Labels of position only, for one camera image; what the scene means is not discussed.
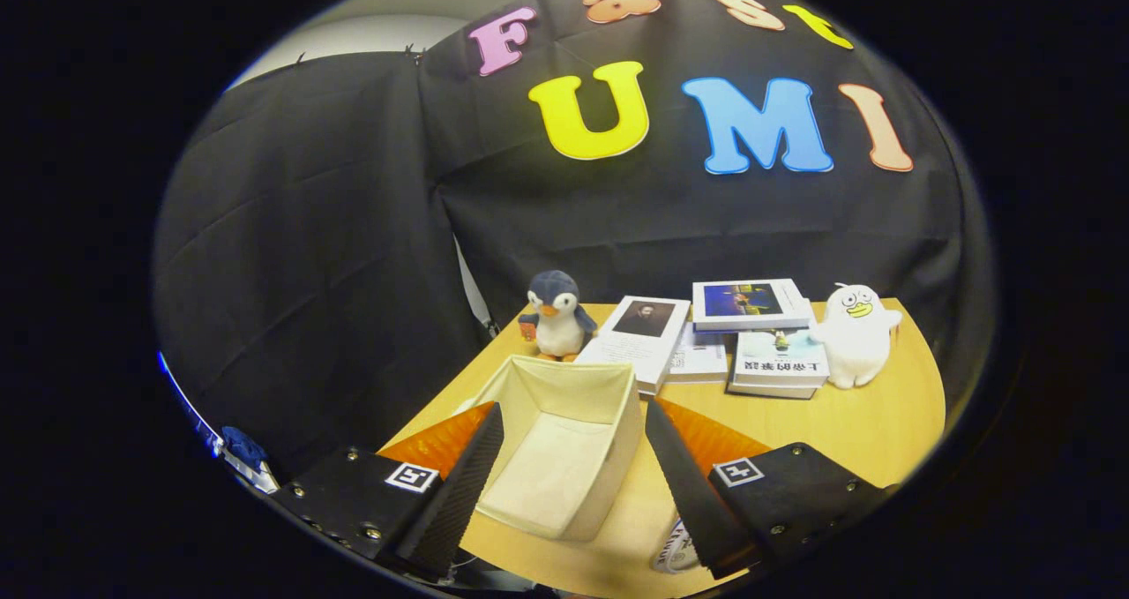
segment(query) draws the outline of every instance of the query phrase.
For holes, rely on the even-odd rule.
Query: stuffed penguin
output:
[[[828,353],[831,384],[839,389],[867,385],[890,358],[890,331],[902,314],[886,309],[867,285],[841,285],[828,298],[823,323],[812,321],[809,337]]]
[[[580,306],[576,281],[560,270],[548,270],[533,276],[526,297],[534,314],[524,314],[518,321],[535,326],[539,356],[553,361],[576,359],[596,333],[596,321]]]

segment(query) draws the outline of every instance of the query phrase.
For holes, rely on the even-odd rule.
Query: wall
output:
[[[370,15],[301,28],[266,51],[228,89],[260,74],[304,61],[352,52],[396,52],[412,44],[415,52],[431,47],[466,25],[462,19],[423,15]]]

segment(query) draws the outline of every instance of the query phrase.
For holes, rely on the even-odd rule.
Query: beige fabric box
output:
[[[634,368],[507,359],[478,397],[506,430],[476,510],[549,539],[596,538],[642,434]]]

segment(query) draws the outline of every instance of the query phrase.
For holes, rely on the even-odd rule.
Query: yellow letter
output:
[[[597,80],[607,83],[620,114],[620,122],[607,132],[589,132],[584,124],[580,104],[576,99],[580,77],[560,77],[534,86],[530,90],[530,100],[541,105],[541,117],[545,121],[545,133],[553,149],[577,160],[596,160],[629,152],[642,142],[650,120],[636,79],[641,71],[641,63],[620,61],[601,65],[592,72]]]
[[[753,0],[718,0],[727,8],[726,12],[737,17],[737,20],[750,26],[782,30],[784,21],[770,15],[769,11]]]
[[[835,30],[831,29],[831,24],[829,24],[822,17],[816,17],[815,15],[808,12],[807,8],[802,8],[799,6],[785,6],[784,9],[799,17],[800,19],[804,19],[804,23],[807,24],[807,27],[815,30],[815,34],[822,36],[823,38],[830,41],[831,43],[834,43],[835,45],[841,45],[847,50],[855,50],[855,44],[851,44],[850,41],[847,41],[846,38],[835,34]]]
[[[588,20],[596,24],[619,21],[628,15],[647,15],[658,10],[658,0],[584,0],[588,8]]]
[[[882,106],[882,95],[861,85],[843,83],[839,86],[848,98],[855,102],[859,113],[863,114],[863,122],[866,123],[867,132],[870,132],[870,141],[874,148],[870,149],[870,161],[886,170],[912,170],[913,160],[909,153],[902,149],[902,143],[898,140],[894,125],[890,123],[890,116]]]

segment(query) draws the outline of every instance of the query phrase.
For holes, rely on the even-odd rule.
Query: stack of books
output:
[[[828,379],[828,354],[806,328],[737,334],[728,394],[812,398]]]
[[[829,377],[822,343],[807,335],[814,317],[791,279],[693,285],[694,333],[737,334],[727,394],[812,398]]]
[[[728,382],[729,394],[812,398],[828,378],[823,346],[807,338],[813,317],[791,279],[694,282],[692,301],[629,294],[576,362],[632,362],[641,398],[654,398],[665,382]]]

